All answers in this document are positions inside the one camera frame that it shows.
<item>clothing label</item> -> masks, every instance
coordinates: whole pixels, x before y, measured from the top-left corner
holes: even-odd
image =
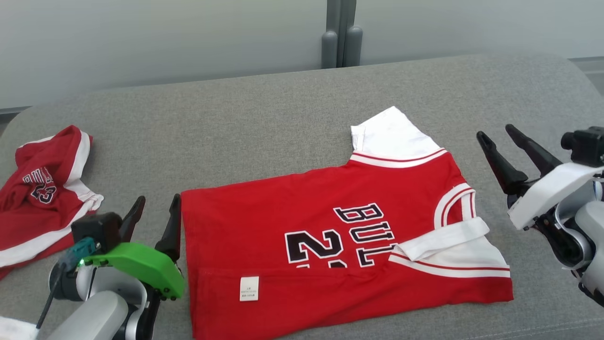
[[[241,278],[239,301],[258,301],[258,277]]]

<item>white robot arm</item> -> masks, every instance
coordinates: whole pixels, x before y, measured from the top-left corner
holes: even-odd
[[[482,131],[477,139],[507,197],[508,214],[517,229],[536,229],[550,243],[557,260],[579,280],[579,289],[604,307],[604,128],[592,126],[564,134],[562,163],[513,125],[506,131],[541,172],[529,181],[498,151]]]
[[[161,301],[181,297],[181,198],[154,248],[131,243],[145,205],[138,197],[124,219],[114,212],[88,215],[71,225],[73,247],[48,278],[50,296],[37,324],[0,316],[0,339],[34,340],[53,299],[83,301],[47,340],[151,340]]]

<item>gray couch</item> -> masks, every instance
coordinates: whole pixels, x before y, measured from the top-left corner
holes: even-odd
[[[478,191],[488,239],[512,269],[515,300],[462,304],[311,329],[288,339],[602,339],[604,309],[584,297],[536,232],[516,231],[475,133],[536,176],[504,132],[514,123],[553,154],[565,131],[604,126],[604,102],[569,61],[550,55],[472,55],[335,70],[119,88],[35,106],[0,137],[0,182],[15,149],[74,124],[94,136],[83,174],[100,211],[147,206],[133,240],[153,245],[176,192],[341,165],[350,125],[396,105],[451,151]],[[56,256],[0,281],[0,313],[35,322]],[[185,261],[181,260],[184,275]],[[188,298],[164,303],[155,339],[189,339]],[[77,308],[55,301],[42,338]]]

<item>white sleeve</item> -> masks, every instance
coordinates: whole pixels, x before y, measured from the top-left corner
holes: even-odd
[[[350,127],[356,151],[393,159],[412,159],[440,147],[395,106]]]
[[[412,240],[399,243],[396,248],[411,261],[419,261],[461,243],[475,240],[486,235],[489,227],[480,217],[449,224],[434,229]]]

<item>white cloth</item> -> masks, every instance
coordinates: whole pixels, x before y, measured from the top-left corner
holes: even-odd
[[[0,316],[0,340],[35,340],[36,325]]]
[[[390,159],[413,159],[440,149],[395,106],[351,126],[352,147]]]
[[[435,229],[420,237],[399,243],[396,247],[409,260],[419,261],[433,254],[449,249],[461,243],[485,236],[489,227],[480,217],[467,221],[449,224],[447,227]]]

